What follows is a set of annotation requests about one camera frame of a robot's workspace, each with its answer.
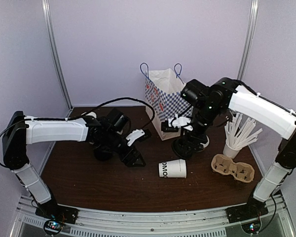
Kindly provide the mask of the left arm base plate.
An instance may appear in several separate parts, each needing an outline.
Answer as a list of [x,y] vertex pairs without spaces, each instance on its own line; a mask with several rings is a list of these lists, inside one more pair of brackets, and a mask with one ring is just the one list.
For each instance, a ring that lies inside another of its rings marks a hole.
[[52,214],[45,213],[41,208],[37,207],[35,214],[51,220],[56,220],[60,223],[75,224],[79,210],[72,207],[59,206],[56,212]]

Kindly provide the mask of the white paper coffee cup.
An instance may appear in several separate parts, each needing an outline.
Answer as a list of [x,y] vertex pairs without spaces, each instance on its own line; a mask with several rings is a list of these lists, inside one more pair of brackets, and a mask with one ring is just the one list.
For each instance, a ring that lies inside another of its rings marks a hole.
[[186,178],[186,161],[177,159],[161,162],[158,165],[158,172],[160,178]]

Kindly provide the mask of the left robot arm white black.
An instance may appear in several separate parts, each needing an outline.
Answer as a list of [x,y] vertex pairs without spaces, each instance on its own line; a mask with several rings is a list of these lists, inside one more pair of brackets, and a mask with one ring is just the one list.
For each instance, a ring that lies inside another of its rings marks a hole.
[[144,126],[123,136],[130,119],[114,108],[98,117],[93,108],[71,118],[39,118],[16,111],[7,128],[0,133],[3,161],[0,166],[12,171],[50,219],[57,219],[62,210],[52,191],[44,183],[27,156],[27,145],[41,142],[76,141],[94,146],[98,160],[108,160],[114,153],[127,167],[144,167],[146,162],[134,143],[144,141],[151,133]]

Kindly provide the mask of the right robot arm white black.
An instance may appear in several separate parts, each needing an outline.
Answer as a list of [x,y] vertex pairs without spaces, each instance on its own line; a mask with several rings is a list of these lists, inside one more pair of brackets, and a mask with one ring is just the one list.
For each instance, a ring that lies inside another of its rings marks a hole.
[[174,153],[180,158],[189,159],[194,153],[204,149],[208,127],[226,110],[247,115],[282,137],[274,163],[243,207],[246,217],[255,217],[279,183],[296,168],[296,112],[259,96],[244,82],[230,78],[221,78],[212,86],[193,79],[182,89],[181,97],[198,109],[198,112],[186,124],[181,123],[180,117],[168,122],[175,128],[192,128],[172,143]]

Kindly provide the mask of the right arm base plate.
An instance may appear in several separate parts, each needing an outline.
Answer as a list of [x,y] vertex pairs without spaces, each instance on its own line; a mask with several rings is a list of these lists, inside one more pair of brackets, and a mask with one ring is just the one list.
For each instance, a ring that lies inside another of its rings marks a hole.
[[227,208],[225,211],[230,224],[243,222],[250,219],[257,219],[261,215],[268,214],[268,209],[266,206],[258,209],[255,206],[250,206],[247,204],[232,206]]

